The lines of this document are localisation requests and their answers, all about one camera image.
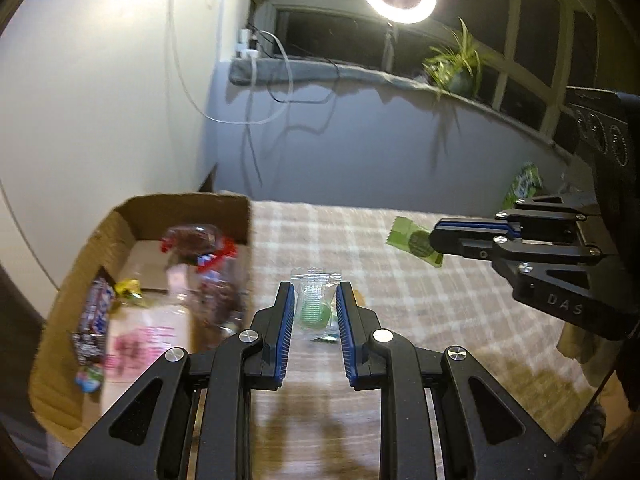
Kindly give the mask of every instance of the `cardboard box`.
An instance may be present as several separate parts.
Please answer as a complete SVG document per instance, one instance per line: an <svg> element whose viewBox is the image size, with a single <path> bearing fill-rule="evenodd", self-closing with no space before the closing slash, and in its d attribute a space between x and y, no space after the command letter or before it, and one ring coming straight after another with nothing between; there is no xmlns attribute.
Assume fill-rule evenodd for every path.
<svg viewBox="0 0 640 480"><path fill-rule="evenodd" d="M42 332L38 354L31 369L29 396L36 420L62 444L75 446L99 418L99 392L85 395L75 383L78 362L70 334L76 330L87 292L100 266L114 278L135 265L131 251L145 254L148 267L143 276L155 276L158 262L149 260L148 244L159 240L166 229L184 223L217 225L236 243L246 246L243 267L250 267L250 202L235 194L157 194L138 196L113 209L91 234L66 276ZM160 278L155 276L156 285ZM253 309L246 298L245 321Z"/></svg>

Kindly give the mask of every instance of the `window sill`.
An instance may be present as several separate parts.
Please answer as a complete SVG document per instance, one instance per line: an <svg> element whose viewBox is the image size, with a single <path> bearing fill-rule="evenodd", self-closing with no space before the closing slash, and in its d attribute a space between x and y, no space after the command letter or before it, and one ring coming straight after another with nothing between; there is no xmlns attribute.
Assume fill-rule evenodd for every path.
<svg viewBox="0 0 640 480"><path fill-rule="evenodd" d="M396 76L386 72L380 72L378 70L370 70L359 66L350 66L337 64L332 65L323 61L313 61L307 59L292 59L290 60L291 73L293 74L294 83L323 83L323 82L335 82L336 79L345 81L355 81L363 84L369 84L372 86L393 86L401 91L421 91L432 92L434 94L440 93L440 90L436 87L414 81L401 76ZM289 80L287 78L287 71L284 67L284 63L280 59L266 59L262 58L257 60L257 86L269 85L286 85ZM249 86L251 84L251 62L245 59L235 59L231 62L229 68L229 82L235 86ZM442 98L455 99L476 108L480 113L491 115L494 118L502 121L503 123L512 126L514 129L527 134L535 139L537 142L541 142L550 148L552 148L565 162L572 160L573 156L561 146L558 146L552 139L545 137L540 132L527 126L526 124L517 121L503 113L500 113L493 108L484 105L478 101L473 101L465 97L450 94L444 92Z"/></svg>

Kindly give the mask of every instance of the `white cable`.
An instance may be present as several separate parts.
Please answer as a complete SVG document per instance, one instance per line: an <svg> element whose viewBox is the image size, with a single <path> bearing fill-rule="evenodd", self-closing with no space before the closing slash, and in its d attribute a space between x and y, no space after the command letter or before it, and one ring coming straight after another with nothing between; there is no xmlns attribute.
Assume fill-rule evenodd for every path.
<svg viewBox="0 0 640 480"><path fill-rule="evenodd" d="M278 110L276 110L276 112L272 114L270 117L267 117L266 119L263 119L261 121L223 121L221 119L210 117L206 113L204 113L202 110L200 110L200 107L196 104L196 102L191 97L191 93L189 92L189 89L187 88L187 85L184 82L184 78L182 77L182 70L180 68L180 59L178 57L178 44L177 44L177 37L175 33L175 21L174 21L174 6L175 6L175 0L170 0L169 1L169 22L170 23L168 25L171 27L171 32L172 32L172 50L174 51L175 69L178 73L178 79L180 80L180 84L182 85L182 90L184 91L184 94L186 95L188 101L196 109L196 111L200 115L202 115L204 118L208 119L209 121L214 121L215 123L222 123L222 124L238 124L238 125L267 124L275 120L276 118L280 117L280 115L282 115L285 108L287 108L287 106L289 105L289 102L291 101L291 97L293 96L293 74L291 73L291 64L289 62L289 57L287 56L287 53L284 51L284 47L282 46L282 43L280 43L280 40L276 37L276 35L271 34L267 30L260 30L261 33L268 34L276 41L282 53L282 57L284 58L285 67L287 68L287 76L289 77L289 88L287 91L287 97L283 102L282 106L278 108ZM252 58L251 67L252 67L252 74L251 74L252 86L250 88L250 91L253 92L255 90L255 82L257 81L257 65L255 62L255 59L253 58Z"/></svg>

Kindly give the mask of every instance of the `chocolate bar wrapper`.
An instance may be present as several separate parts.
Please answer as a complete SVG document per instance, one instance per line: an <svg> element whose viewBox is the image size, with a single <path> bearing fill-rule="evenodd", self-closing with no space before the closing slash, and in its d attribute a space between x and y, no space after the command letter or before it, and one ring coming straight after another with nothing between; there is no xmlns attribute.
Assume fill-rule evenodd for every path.
<svg viewBox="0 0 640 480"><path fill-rule="evenodd" d="M398 216L391 226L386 243L413 254L434 267L441 267L444 256L431 247L430 233L429 230L419 226L411 219Z"/></svg>
<svg viewBox="0 0 640 480"><path fill-rule="evenodd" d="M80 315L78 330L71 334L78 364L101 363L105 353L109 309L115 298L113 279L102 267L94 278Z"/></svg>

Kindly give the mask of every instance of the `plant pot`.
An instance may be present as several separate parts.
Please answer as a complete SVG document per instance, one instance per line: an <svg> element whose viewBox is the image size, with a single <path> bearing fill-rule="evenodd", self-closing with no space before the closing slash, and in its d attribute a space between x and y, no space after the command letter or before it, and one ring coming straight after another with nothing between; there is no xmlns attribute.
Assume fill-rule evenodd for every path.
<svg viewBox="0 0 640 480"><path fill-rule="evenodd" d="M474 95L474 78L467 70L460 70L446 86L447 91L471 99Z"/></svg>

